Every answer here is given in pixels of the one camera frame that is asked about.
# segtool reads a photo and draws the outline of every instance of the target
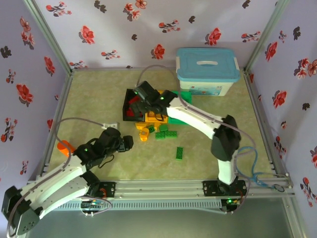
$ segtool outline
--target wire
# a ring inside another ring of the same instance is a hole
[[[98,168],[101,169],[105,164],[110,163],[113,159],[114,159],[114,155],[112,155],[112,159],[111,160],[109,160],[107,162],[104,162],[103,165],[101,165],[101,166],[98,165]]]
[[[206,118],[206,119],[208,119],[208,120],[211,120],[211,121],[213,121],[213,122],[215,122],[215,123],[218,123],[218,124],[221,124],[221,125],[223,125],[223,126],[226,126],[226,127],[230,128],[230,129],[233,129],[233,130],[239,132],[240,134],[244,134],[245,136],[247,136],[247,137],[251,140],[252,148],[253,148],[253,149],[250,150],[250,151],[247,151],[247,152],[243,152],[243,153],[237,155],[237,157],[250,154],[253,150],[256,149],[256,143],[255,143],[254,139],[253,139],[248,133],[246,133],[246,132],[244,132],[244,131],[242,131],[242,130],[240,130],[240,129],[238,129],[238,128],[232,126],[232,125],[229,125],[229,124],[224,123],[224,122],[222,122],[222,121],[219,121],[219,120],[217,120],[217,119],[215,119],[215,118],[212,118],[212,117],[210,117],[210,116],[208,116],[208,115],[206,115],[206,114],[204,114],[204,113],[201,113],[200,111],[197,111],[196,109],[192,108],[191,105],[188,104],[188,103],[182,98],[179,80],[178,80],[178,78],[175,76],[175,74],[172,72],[172,70],[171,70],[170,68],[168,68],[168,67],[166,67],[166,66],[164,66],[164,65],[160,65],[160,64],[153,64],[153,65],[150,65],[150,66],[144,68],[144,69],[141,71],[141,73],[140,73],[140,76],[139,76],[138,81],[137,81],[137,85],[139,85],[143,73],[144,73],[145,71],[147,71],[149,68],[152,68],[152,67],[161,67],[161,68],[167,69],[167,70],[173,75],[173,77],[174,77],[174,79],[175,79],[175,82],[176,82],[176,86],[177,86],[178,97],[179,97],[180,101],[182,102],[182,104],[185,106],[185,108],[189,109],[189,110],[192,111],[192,112],[195,112],[195,113],[199,114],[200,116],[202,116],[202,117],[204,117],[204,118]]]
[[[32,188],[30,188],[16,203],[15,205],[13,206],[12,208],[12,211],[10,212],[10,215],[9,215],[9,218],[8,218],[8,224],[7,224],[7,227],[6,227],[6,236],[7,238],[13,238],[15,235],[16,235],[16,232],[14,232],[12,235],[10,234],[10,228],[11,228],[11,224],[12,224],[12,220],[13,220],[13,216],[16,212],[16,209],[17,207],[21,204],[21,202],[32,192],[34,191],[35,189],[37,189],[40,185],[42,185],[43,183],[45,183],[46,181],[48,181],[49,179],[53,178],[54,176],[56,176],[58,173],[60,173],[61,171],[63,171],[63,169],[65,169],[67,167],[67,165],[69,164],[70,162],[70,158],[71,158],[71,149],[68,147],[68,145],[66,145],[65,143],[62,142],[62,140],[58,137],[57,135],[57,128],[58,126],[63,122],[63,121],[66,121],[66,120],[73,120],[73,119],[76,119],[76,120],[82,120],[82,121],[86,121],[86,122],[90,122],[90,123],[93,123],[93,124],[96,124],[96,125],[99,125],[99,126],[103,126],[103,124],[101,123],[98,123],[98,122],[95,122],[95,121],[92,121],[92,120],[88,120],[88,119],[84,119],[84,118],[64,118],[58,122],[55,123],[54,125],[54,129],[53,129],[53,134],[55,135],[56,137],[56,140],[58,142],[60,142],[62,145],[64,145],[67,150],[68,150],[68,158],[65,162],[65,164],[62,166],[61,169],[59,169],[58,171],[56,171],[55,173],[51,174],[50,176],[48,176],[47,178],[45,178],[44,180],[40,181],[38,184],[34,185]]]
[[[109,207],[107,207],[106,209],[103,209],[103,210],[98,211],[98,212],[91,212],[91,214],[89,214],[89,213],[84,213],[84,212],[83,212],[83,209],[80,209],[81,212],[82,212],[85,216],[90,216],[90,217],[92,217],[92,216],[94,216],[94,215],[100,214],[100,213],[102,213],[102,212],[106,212],[106,211],[110,210],[111,208],[113,208],[113,204],[112,204],[111,202],[109,202],[108,200],[106,200],[106,199],[97,198],[97,197],[89,197],[89,196],[81,196],[80,198],[82,198],[82,199],[89,199],[89,200],[98,200],[98,201],[106,202],[106,203],[109,204]]]

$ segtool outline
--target red lego piece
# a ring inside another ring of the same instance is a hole
[[[137,101],[139,101],[140,98],[138,96],[135,96],[134,98],[132,98],[130,101],[129,101],[129,105],[131,105],[132,103],[135,103]]]

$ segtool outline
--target plastic storage box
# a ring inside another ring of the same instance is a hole
[[[240,78],[237,58],[226,48],[179,48],[176,72],[182,91],[224,96]]]

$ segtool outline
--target green block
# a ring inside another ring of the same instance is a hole
[[[160,130],[160,132],[168,131],[168,127],[167,127],[167,125],[160,125],[159,130]]]
[[[176,159],[177,160],[183,160],[183,147],[177,147]]]
[[[165,133],[164,133],[164,132],[156,132],[156,133],[155,133],[155,139],[156,139],[156,140],[163,140],[163,139],[165,139]]]
[[[165,138],[176,138],[177,131],[165,131]]]
[[[148,129],[149,129],[149,132],[150,132],[150,133],[152,133],[152,132],[154,132],[154,131],[155,131],[154,126],[153,126],[153,125],[148,126]]]
[[[192,93],[191,92],[182,91],[181,96],[182,96],[182,99],[185,100],[185,102],[192,104]],[[168,123],[169,124],[187,125],[187,123],[185,123],[181,120],[175,119],[175,118],[171,118],[171,117],[168,117]]]

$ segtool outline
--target gray cable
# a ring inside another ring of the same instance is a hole
[[[103,210],[101,210],[101,211],[94,212],[94,213],[91,213],[91,214],[89,214],[89,213],[84,213],[83,210],[81,209],[81,212],[84,213],[86,216],[92,217],[92,216],[97,215],[97,214],[100,214],[100,213],[102,213],[102,212],[106,212],[106,211],[110,210],[110,209],[113,207],[112,203],[109,202],[109,201],[106,200],[106,199],[102,199],[102,198],[98,198],[98,197],[89,197],[89,196],[81,196],[80,198],[89,199],[89,200],[98,200],[98,201],[101,201],[101,202],[107,202],[107,203],[110,205],[110,206],[109,206],[108,208],[106,208],[106,209],[103,209]]]
[[[12,235],[10,234],[10,228],[11,228],[11,224],[12,224],[12,220],[13,220],[13,216],[16,212],[16,209],[17,207],[20,205],[20,203],[32,192],[34,191],[36,188],[38,188],[38,186],[42,185],[43,183],[45,183],[47,180],[51,179],[52,177],[54,177],[55,175],[57,175],[58,173],[60,173],[63,169],[65,169],[67,167],[67,165],[69,164],[69,161],[70,161],[70,158],[71,158],[71,149],[62,142],[62,140],[59,139],[59,137],[57,136],[57,128],[59,126],[59,124],[63,121],[66,121],[66,120],[72,120],[72,119],[77,119],[77,120],[83,120],[83,121],[86,121],[86,122],[90,122],[90,123],[93,123],[93,124],[96,124],[96,125],[100,125],[100,126],[103,126],[103,124],[101,123],[98,123],[98,122],[95,122],[95,121],[92,121],[92,120],[88,120],[88,119],[83,119],[83,118],[65,118],[65,119],[62,119],[58,122],[55,123],[55,126],[54,126],[54,129],[53,129],[53,133],[56,137],[56,140],[58,142],[60,142],[61,144],[63,144],[67,149],[68,149],[68,158],[65,162],[65,164],[62,166],[61,169],[59,169],[58,171],[56,171],[55,173],[53,173],[52,175],[48,176],[47,178],[45,178],[44,180],[42,180],[41,182],[39,182],[38,184],[34,185],[29,191],[27,191],[17,202],[16,204],[14,205],[10,215],[9,215],[9,218],[8,218],[8,225],[6,227],[6,236],[7,238],[13,238],[15,235],[16,235],[16,232],[14,232]]]

